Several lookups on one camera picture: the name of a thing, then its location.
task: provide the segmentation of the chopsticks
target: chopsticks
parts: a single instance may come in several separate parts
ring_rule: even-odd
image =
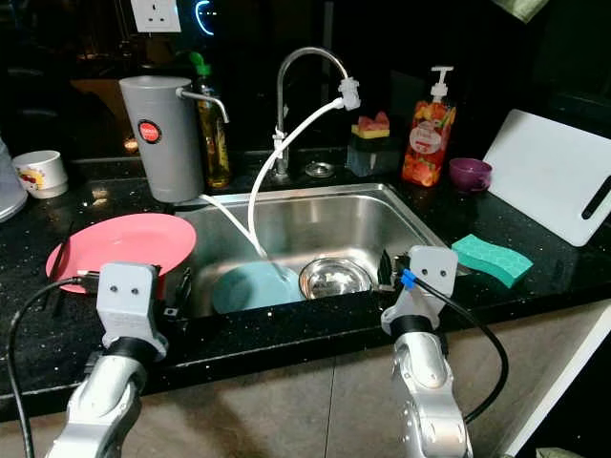
[[[68,227],[68,230],[66,231],[66,235],[64,236],[64,239],[61,241],[59,245],[59,251],[57,251],[57,256],[55,257],[55,260],[53,261],[53,267],[51,268],[51,272],[49,273],[49,283],[53,283],[54,281],[58,280],[59,265],[61,264],[61,261],[64,257],[64,253],[66,252],[66,248],[68,247],[68,244],[70,243],[70,235],[73,232],[73,227],[74,227],[74,221],[70,223],[70,226]],[[47,306],[52,306],[53,307],[53,316],[56,316],[57,304],[59,302],[60,293],[57,293],[55,291],[53,292],[55,294],[52,294],[52,291],[50,291],[43,298],[43,302],[40,307],[40,310],[45,310]]]

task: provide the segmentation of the soap dispenser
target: soap dispenser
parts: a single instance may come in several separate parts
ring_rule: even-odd
[[[453,67],[432,67],[431,70],[439,72],[439,81],[431,87],[431,101],[416,103],[401,171],[401,178],[405,181],[427,187],[439,181],[450,130],[456,117],[456,108],[445,98],[448,94],[446,74]]]

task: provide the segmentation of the white hose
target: white hose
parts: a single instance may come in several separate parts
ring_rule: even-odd
[[[233,223],[233,225],[238,228],[238,230],[242,233],[242,235],[245,236],[250,243],[252,243],[252,246],[255,247],[255,250],[257,250],[257,253],[259,253],[259,255],[263,258],[267,258],[267,253],[265,253],[265,250],[263,250],[263,248],[259,245],[259,243],[250,235],[250,233],[242,225],[242,223],[239,222],[238,219],[233,216],[233,214],[227,209],[227,207],[225,207],[222,203],[220,203],[218,200],[216,200],[212,196],[207,196],[206,194],[200,195],[200,199],[205,200],[206,202],[214,205],[219,210],[221,210],[222,213]]]
[[[297,137],[297,135],[303,132],[307,126],[309,126],[312,122],[314,122],[320,116],[324,115],[326,112],[330,112],[331,110],[335,108],[339,109],[343,107],[344,107],[344,99],[342,97],[337,97],[335,100],[327,103],[326,105],[316,110],[314,113],[308,116],[299,126],[297,126],[297,128],[293,132],[291,132],[283,140],[280,146],[276,148],[276,150],[270,155],[267,161],[263,164],[261,171],[259,172],[259,174],[257,175],[257,178],[255,179],[255,183],[252,186],[252,191],[250,191],[250,198],[248,199],[248,232],[250,233],[250,236],[252,237],[251,243],[257,250],[257,253],[259,253],[259,256],[265,257],[266,253],[265,253],[265,250],[263,250],[263,248],[261,247],[261,244],[259,243],[259,238],[257,237],[257,231],[255,230],[255,200],[257,199],[257,193],[259,193],[259,188],[261,187],[261,184],[263,183],[265,174],[267,173],[269,169],[271,169],[272,165],[274,164],[274,161],[282,153],[282,151],[288,145],[290,145],[292,141]]]

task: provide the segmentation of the metal pipe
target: metal pipe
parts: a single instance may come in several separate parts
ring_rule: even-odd
[[[337,67],[337,70],[339,70],[339,72],[342,74],[342,77],[344,79],[348,78],[348,72],[344,68],[342,61],[339,58],[337,58],[335,55],[333,55],[330,51],[327,51],[324,48],[307,46],[305,48],[300,48],[299,50],[293,51],[291,54],[289,54],[284,59],[283,63],[281,64],[280,69],[278,70],[278,77],[276,78],[276,91],[278,94],[277,105],[276,105],[276,108],[278,110],[276,128],[280,132],[284,132],[284,94],[283,94],[284,74],[286,73],[286,70],[288,70],[288,67],[290,67],[290,64],[292,64],[298,57],[301,57],[302,55],[307,55],[307,54],[318,54],[318,55],[321,55],[322,57],[325,57],[331,63],[333,63],[335,67]],[[286,175],[287,169],[288,169],[288,150],[284,150],[283,158],[278,159],[276,161],[276,173],[278,175],[284,176]]]
[[[211,95],[190,93],[189,91],[185,91],[183,88],[177,88],[176,89],[176,96],[178,98],[185,98],[186,97],[186,98],[193,98],[195,100],[205,100],[206,102],[215,103],[215,104],[217,104],[217,106],[221,110],[222,120],[224,121],[224,123],[227,124],[229,122],[229,115],[227,114],[227,110],[225,109],[224,104],[221,102],[220,99],[218,99],[216,97],[213,97]]]

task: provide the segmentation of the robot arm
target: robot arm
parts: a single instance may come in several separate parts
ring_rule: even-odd
[[[412,263],[418,256],[412,256]],[[395,339],[392,385],[402,414],[401,442],[409,458],[472,458],[469,434],[452,392],[452,369],[433,333],[439,310],[414,288],[404,289],[382,314],[382,328]]]
[[[115,458],[140,413],[145,366],[165,357],[167,341],[153,321],[157,269],[112,262],[102,267],[97,313],[106,353],[68,402],[68,424],[47,458]]]

